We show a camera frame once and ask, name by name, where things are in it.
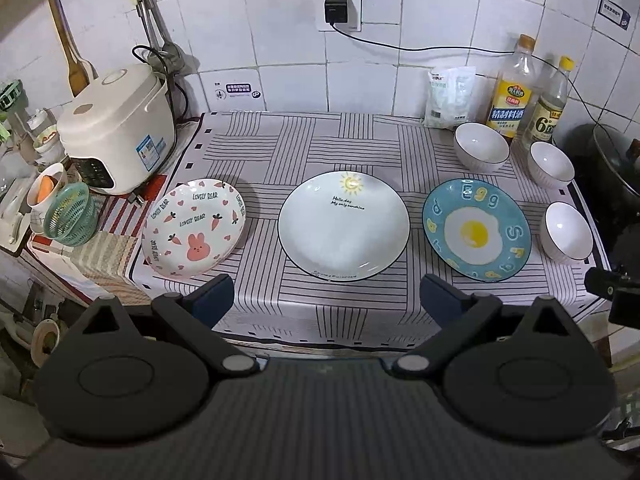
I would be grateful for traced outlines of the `hanging metal utensils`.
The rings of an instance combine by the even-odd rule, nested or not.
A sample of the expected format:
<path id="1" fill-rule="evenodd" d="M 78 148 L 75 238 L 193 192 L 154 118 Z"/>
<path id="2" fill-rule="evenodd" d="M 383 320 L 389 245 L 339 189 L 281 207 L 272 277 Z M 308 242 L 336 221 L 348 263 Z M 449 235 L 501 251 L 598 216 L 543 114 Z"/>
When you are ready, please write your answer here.
<path id="1" fill-rule="evenodd" d="M 170 39 L 156 0 L 132 1 L 146 38 L 146 44 L 134 50 L 141 52 L 145 62 L 156 70 L 166 70 L 169 75 L 180 73 L 186 67 L 186 62 L 181 49 Z"/>

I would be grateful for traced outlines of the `white wall socket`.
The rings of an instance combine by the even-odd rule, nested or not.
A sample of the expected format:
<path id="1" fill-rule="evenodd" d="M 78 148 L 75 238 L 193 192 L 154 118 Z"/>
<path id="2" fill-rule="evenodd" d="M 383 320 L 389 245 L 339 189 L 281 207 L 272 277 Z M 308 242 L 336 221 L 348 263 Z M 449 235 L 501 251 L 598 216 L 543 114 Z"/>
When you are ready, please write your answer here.
<path id="1" fill-rule="evenodd" d="M 314 0 L 314 19 L 319 32 L 336 26 L 345 32 L 360 32 L 362 0 Z"/>

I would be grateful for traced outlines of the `white ribbed bowl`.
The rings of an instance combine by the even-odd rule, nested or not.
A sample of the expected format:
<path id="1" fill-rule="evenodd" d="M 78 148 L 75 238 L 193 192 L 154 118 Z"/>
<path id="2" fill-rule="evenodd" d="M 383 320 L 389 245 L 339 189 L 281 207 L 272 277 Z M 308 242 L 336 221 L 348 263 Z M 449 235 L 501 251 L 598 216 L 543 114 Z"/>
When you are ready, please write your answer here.
<path id="1" fill-rule="evenodd" d="M 540 222 L 540 241 L 544 253 L 559 264 L 575 264 L 587 259 L 593 250 L 593 236 L 587 220 L 573 206 L 550 204 Z"/>
<path id="2" fill-rule="evenodd" d="M 472 174 L 492 174 L 506 163 L 510 155 L 506 139 L 494 129 L 477 122 L 457 126 L 454 151 Z"/>
<path id="3" fill-rule="evenodd" d="M 559 190 L 574 180 L 575 170 L 563 151 L 550 143 L 535 142 L 527 154 L 527 167 L 542 188 Z"/>

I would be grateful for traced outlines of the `white rice cooker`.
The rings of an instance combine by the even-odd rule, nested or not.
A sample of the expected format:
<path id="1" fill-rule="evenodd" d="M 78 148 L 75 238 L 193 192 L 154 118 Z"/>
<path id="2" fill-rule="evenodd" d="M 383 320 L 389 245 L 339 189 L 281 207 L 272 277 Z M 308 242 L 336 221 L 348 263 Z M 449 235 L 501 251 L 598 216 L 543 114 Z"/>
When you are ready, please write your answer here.
<path id="1" fill-rule="evenodd" d="M 146 64 L 94 80 L 58 118 L 58 135 L 81 180 L 125 195 L 162 166 L 176 142 L 167 81 Z"/>

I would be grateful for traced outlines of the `blue fried egg plate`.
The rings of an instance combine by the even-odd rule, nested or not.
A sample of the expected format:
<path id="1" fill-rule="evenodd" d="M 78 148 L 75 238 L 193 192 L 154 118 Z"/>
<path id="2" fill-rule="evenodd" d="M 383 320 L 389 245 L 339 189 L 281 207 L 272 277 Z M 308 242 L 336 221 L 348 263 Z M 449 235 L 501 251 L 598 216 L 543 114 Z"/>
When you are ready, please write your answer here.
<path id="1" fill-rule="evenodd" d="M 471 280 L 497 283 L 526 265 L 532 233 L 520 206 L 483 180 L 451 179 L 423 204 L 428 244 L 447 266 Z"/>

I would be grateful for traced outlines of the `red striped cloth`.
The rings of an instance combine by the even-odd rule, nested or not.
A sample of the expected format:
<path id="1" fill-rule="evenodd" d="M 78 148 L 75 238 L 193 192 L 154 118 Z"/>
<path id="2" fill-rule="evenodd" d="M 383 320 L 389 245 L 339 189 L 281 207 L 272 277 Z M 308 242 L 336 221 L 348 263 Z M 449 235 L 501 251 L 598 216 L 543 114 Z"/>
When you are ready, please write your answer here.
<path id="1" fill-rule="evenodd" d="M 166 188 L 167 177 L 156 174 L 131 200 L 125 196 L 97 195 L 98 224 L 90 240 L 67 247 L 43 235 L 32 235 L 29 251 L 49 271 L 88 304 L 110 292 L 123 304 L 145 304 L 148 295 L 129 277 L 146 216 Z"/>

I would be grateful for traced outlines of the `yellow label cooking oil bottle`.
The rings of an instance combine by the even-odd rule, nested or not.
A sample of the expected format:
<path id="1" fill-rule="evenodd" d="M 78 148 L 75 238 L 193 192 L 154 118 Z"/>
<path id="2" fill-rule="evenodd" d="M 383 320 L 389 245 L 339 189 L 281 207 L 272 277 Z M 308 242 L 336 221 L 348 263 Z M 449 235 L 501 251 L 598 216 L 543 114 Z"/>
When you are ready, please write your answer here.
<path id="1" fill-rule="evenodd" d="M 536 40 L 521 35 L 515 50 L 502 63 L 488 110 L 486 125 L 511 143 L 518 132 L 537 75 L 533 61 Z"/>

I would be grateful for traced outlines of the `pink bunny carrot plate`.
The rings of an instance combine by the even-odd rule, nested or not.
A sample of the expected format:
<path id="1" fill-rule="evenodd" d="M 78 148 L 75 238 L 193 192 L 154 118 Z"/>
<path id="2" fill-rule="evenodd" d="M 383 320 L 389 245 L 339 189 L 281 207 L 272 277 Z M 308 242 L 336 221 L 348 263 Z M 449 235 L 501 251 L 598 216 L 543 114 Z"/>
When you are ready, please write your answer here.
<path id="1" fill-rule="evenodd" d="M 144 222 L 144 261 L 168 278 L 201 275 L 232 253 L 245 219 L 244 200 L 234 185 L 205 178 L 180 184 Z"/>

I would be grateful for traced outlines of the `clear vinegar bottle yellow cap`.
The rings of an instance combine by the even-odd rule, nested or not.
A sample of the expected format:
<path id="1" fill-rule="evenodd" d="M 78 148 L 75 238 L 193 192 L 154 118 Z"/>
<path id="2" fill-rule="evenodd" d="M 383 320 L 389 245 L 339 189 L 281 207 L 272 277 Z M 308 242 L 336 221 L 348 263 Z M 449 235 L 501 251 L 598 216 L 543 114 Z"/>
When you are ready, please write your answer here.
<path id="1" fill-rule="evenodd" d="M 561 56 L 558 68 L 538 96 L 522 136 L 528 150 L 533 143 L 551 141 L 570 94 L 570 72 L 574 67 L 572 58 Z"/>

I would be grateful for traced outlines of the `black wok with lid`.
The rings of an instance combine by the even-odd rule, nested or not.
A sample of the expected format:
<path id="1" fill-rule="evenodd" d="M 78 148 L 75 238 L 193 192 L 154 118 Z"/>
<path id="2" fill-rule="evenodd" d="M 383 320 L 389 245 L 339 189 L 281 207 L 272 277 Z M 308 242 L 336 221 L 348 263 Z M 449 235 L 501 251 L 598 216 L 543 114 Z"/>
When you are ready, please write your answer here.
<path id="1" fill-rule="evenodd" d="M 613 245 L 639 222 L 639 140 L 609 125 L 582 124 L 559 147 L 575 168 L 575 180 L 600 237 Z"/>

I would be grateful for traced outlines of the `white plastic salt bag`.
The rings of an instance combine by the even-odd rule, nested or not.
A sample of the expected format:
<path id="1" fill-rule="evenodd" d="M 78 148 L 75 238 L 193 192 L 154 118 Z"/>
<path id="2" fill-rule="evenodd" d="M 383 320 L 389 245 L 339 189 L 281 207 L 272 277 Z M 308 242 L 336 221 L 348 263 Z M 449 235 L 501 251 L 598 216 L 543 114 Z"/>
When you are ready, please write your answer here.
<path id="1" fill-rule="evenodd" d="M 427 74 L 423 117 L 427 128 L 454 130 L 468 121 L 475 86 L 473 66 L 433 68 Z"/>

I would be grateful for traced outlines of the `black power adapter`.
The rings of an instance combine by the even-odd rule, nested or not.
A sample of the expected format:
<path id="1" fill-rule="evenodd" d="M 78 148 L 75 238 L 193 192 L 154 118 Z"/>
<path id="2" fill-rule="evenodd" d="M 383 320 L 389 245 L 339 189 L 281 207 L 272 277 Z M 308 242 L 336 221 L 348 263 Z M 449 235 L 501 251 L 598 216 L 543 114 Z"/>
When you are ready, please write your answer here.
<path id="1" fill-rule="evenodd" d="M 329 25 L 348 23 L 349 0 L 324 0 L 324 20 Z"/>

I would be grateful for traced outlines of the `green plastic basket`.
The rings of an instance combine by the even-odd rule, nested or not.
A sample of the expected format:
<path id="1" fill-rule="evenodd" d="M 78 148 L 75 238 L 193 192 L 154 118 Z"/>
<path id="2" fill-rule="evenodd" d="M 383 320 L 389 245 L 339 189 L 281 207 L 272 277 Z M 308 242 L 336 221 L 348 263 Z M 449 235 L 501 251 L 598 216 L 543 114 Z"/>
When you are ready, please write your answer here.
<path id="1" fill-rule="evenodd" d="M 98 225 L 98 208 L 84 182 L 66 185 L 55 197 L 43 220 L 46 237 L 67 247 L 83 245 Z"/>

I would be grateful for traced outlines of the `wooden spatula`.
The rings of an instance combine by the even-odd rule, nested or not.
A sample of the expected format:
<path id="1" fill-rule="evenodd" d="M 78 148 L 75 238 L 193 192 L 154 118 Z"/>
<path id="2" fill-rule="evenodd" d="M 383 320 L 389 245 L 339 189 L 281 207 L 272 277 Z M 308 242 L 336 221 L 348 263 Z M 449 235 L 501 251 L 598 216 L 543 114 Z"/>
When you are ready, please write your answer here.
<path id="1" fill-rule="evenodd" d="M 88 87 L 96 73 L 92 64 L 85 60 L 76 47 L 70 26 L 68 26 L 61 0 L 48 0 L 52 20 L 66 58 L 68 68 L 68 84 L 72 96 Z"/>

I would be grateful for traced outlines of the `white cup with orange item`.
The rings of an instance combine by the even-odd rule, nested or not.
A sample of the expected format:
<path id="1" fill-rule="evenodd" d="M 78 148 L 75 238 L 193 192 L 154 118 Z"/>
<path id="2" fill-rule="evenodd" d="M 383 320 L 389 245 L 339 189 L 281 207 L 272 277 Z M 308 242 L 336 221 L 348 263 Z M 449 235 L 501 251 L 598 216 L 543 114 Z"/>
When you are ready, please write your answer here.
<path id="1" fill-rule="evenodd" d="M 60 162 L 47 166 L 36 177 L 35 182 L 27 193 L 26 200 L 26 204 L 30 208 L 30 228 L 32 232 L 36 234 L 44 232 L 44 217 L 52 206 L 55 197 L 62 191 L 67 182 L 66 170 Z"/>

